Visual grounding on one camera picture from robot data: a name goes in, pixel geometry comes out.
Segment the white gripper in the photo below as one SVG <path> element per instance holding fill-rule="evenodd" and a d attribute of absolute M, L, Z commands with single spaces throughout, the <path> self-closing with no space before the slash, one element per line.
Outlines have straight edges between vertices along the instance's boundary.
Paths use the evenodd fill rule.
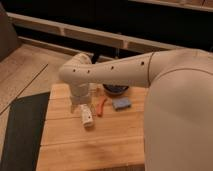
<path fill-rule="evenodd" d="M 71 100 L 71 112 L 82 104 L 91 103 L 91 94 L 89 90 L 89 84 L 70 85 L 70 100 Z"/>

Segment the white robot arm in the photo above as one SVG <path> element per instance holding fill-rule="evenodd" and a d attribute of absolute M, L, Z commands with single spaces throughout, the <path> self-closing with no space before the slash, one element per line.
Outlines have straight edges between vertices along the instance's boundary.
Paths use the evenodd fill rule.
<path fill-rule="evenodd" d="M 59 70 L 79 104 L 91 83 L 147 87 L 146 171 L 213 171 L 213 53 L 176 49 L 93 64 L 77 54 Z"/>

